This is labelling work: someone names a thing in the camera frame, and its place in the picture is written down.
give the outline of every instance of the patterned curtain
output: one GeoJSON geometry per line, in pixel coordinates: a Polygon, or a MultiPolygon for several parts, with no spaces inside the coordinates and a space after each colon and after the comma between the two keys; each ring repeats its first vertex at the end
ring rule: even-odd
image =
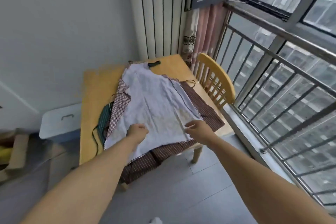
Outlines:
{"type": "Polygon", "coordinates": [[[206,53],[213,57],[224,18],[222,3],[188,12],[181,56],[192,72],[197,70],[197,55],[206,53]]]}

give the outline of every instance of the white lid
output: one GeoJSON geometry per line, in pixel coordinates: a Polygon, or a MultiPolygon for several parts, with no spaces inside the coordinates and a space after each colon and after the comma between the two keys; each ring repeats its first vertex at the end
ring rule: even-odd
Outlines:
{"type": "Polygon", "coordinates": [[[76,104],[46,112],[42,116],[40,138],[47,139],[79,129],[81,107],[82,104],[76,104]]]}

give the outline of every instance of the wooden table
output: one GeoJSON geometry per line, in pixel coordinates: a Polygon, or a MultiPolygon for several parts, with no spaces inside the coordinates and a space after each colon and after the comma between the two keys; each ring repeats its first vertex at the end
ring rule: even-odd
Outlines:
{"type": "MultiPolygon", "coordinates": [[[[214,105],[210,97],[206,94],[202,86],[196,80],[190,69],[184,63],[180,55],[170,55],[156,59],[148,60],[148,62],[161,61],[161,64],[151,68],[151,71],[156,74],[166,74],[171,78],[177,78],[180,81],[192,79],[196,81],[194,90],[200,97],[211,106],[220,118],[225,122],[225,125],[216,131],[219,136],[226,135],[233,132],[227,121],[224,119],[221,112],[214,105]]],[[[89,161],[95,156],[96,145],[92,138],[92,130],[98,123],[98,119],[103,107],[109,103],[112,98],[111,95],[116,93],[118,87],[118,80],[121,77],[125,66],[107,67],[97,70],[90,70],[84,73],[84,96],[82,100],[82,121],[81,121],[81,142],[80,142],[80,156],[79,164],[89,161]]],[[[99,143],[99,153],[103,150],[102,145],[99,143]]],[[[196,152],[197,161],[201,148],[196,152]]]]}

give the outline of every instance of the wooden chair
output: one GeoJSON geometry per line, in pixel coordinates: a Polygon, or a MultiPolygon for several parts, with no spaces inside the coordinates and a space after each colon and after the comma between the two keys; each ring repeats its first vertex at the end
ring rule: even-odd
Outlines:
{"type": "Polygon", "coordinates": [[[198,55],[197,61],[196,78],[217,108],[221,109],[226,103],[233,104],[236,93],[227,73],[204,53],[198,55]]]}

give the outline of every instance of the person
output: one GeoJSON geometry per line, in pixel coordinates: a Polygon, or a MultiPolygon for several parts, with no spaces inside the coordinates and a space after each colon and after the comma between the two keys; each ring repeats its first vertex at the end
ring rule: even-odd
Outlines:
{"type": "MultiPolygon", "coordinates": [[[[185,126],[191,138],[216,154],[259,224],[336,223],[305,192],[216,136],[204,121],[185,126]]],[[[147,133],[145,125],[131,125],[126,137],[61,180],[22,223],[98,223],[129,155],[147,133]]]]}

